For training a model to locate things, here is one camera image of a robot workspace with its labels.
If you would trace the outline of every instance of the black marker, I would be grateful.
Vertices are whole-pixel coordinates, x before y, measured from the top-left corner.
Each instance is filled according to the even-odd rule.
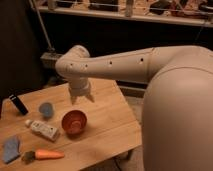
[[[17,109],[23,114],[26,115],[28,113],[27,108],[21,102],[21,100],[14,94],[9,96],[9,99],[13,102],[13,104],[17,107]]]

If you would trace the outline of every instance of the sponge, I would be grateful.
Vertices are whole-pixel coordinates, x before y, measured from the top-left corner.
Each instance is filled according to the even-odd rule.
[[[16,136],[10,137],[4,142],[2,155],[4,163],[8,164],[20,156],[19,144],[20,141]]]

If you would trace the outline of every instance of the carrot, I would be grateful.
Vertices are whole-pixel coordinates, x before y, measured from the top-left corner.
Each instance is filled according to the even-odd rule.
[[[63,158],[64,153],[58,151],[51,151],[45,149],[38,149],[35,151],[35,159],[42,160],[42,159],[58,159]]]

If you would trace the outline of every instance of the small cup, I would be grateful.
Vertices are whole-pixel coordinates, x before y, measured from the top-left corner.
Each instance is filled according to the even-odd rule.
[[[86,115],[80,110],[72,110],[64,115],[62,128],[68,135],[77,135],[84,131],[87,123]]]

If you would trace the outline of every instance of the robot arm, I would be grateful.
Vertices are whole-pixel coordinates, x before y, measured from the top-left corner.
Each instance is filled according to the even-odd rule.
[[[86,77],[149,83],[142,114],[145,170],[213,170],[211,50],[174,46],[88,57],[76,46],[57,61],[71,88],[89,90]]]
[[[82,46],[74,46],[56,63],[58,73],[67,78],[96,77],[148,83],[173,57],[191,53],[198,47],[174,46],[136,50],[98,58],[89,58]]]

